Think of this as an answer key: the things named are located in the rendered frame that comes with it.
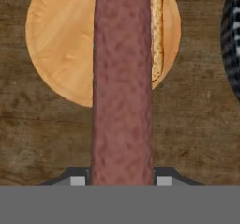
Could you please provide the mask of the reddish brown sausage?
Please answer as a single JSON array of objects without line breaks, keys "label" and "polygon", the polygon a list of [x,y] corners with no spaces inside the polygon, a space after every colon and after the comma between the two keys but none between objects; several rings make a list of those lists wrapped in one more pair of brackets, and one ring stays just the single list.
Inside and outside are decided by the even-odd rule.
[{"label": "reddish brown sausage", "polygon": [[93,185],[154,182],[150,0],[96,0]]}]

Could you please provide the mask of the tan hot dog bun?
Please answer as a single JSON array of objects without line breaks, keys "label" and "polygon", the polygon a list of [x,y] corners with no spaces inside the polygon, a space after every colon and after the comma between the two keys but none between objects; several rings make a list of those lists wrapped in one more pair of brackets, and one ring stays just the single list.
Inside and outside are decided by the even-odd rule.
[{"label": "tan hot dog bun", "polygon": [[156,81],[163,69],[163,0],[150,0],[152,32],[152,81]]}]

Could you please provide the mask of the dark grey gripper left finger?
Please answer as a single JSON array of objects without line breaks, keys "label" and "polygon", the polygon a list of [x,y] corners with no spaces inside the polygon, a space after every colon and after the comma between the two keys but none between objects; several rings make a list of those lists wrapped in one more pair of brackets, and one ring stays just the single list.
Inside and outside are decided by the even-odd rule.
[{"label": "dark grey gripper left finger", "polygon": [[59,177],[41,183],[42,186],[47,185],[86,186],[89,184],[90,184],[89,167],[68,167]]}]

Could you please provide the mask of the black and white patterned bowl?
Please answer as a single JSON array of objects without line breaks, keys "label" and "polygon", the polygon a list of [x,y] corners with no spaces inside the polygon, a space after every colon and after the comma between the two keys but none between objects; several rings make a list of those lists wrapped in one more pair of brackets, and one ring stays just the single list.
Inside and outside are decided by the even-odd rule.
[{"label": "black and white patterned bowl", "polygon": [[240,0],[225,0],[220,26],[220,48],[227,79],[240,102]]}]

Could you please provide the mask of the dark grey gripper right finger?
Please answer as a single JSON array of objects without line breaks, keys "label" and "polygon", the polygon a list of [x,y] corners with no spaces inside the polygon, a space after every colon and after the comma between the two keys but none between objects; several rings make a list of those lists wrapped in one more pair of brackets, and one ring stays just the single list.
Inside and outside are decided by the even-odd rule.
[{"label": "dark grey gripper right finger", "polygon": [[174,167],[155,167],[154,184],[156,186],[201,185],[201,183],[181,175]]}]

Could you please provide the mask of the orange round plate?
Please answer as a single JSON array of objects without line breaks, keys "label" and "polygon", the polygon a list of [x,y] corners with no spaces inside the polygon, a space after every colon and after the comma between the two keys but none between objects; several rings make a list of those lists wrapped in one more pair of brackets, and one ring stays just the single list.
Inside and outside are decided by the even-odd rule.
[{"label": "orange round plate", "polygon": [[[37,73],[52,90],[76,104],[93,106],[96,0],[32,0],[27,12],[27,49]],[[181,19],[176,0],[163,0],[162,80],[177,55]]]}]

